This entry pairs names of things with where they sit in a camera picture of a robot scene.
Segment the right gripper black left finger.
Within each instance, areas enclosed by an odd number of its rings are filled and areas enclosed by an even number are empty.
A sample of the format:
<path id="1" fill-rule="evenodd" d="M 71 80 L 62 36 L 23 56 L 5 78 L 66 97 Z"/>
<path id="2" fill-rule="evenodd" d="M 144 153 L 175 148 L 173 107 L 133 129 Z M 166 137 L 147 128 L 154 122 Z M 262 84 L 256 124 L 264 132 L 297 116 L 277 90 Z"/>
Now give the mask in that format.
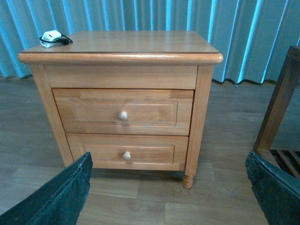
<path id="1" fill-rule="evenodd" d="M 2 225 L 75 225 L 90 190 L 92 158 L 85 153 L 0 216 Z"/>

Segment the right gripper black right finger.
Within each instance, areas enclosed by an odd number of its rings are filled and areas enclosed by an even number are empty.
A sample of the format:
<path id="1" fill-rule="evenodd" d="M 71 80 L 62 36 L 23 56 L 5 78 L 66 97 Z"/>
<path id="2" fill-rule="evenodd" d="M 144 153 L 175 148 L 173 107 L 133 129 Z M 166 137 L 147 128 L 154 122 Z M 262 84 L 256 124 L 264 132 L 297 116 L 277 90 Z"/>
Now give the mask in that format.
<path id="1" fill-rule="evenodd" d="M 270 225 L 300 223 L 300 181 L 254 152 L 246 158 L 247 176 Z"/>

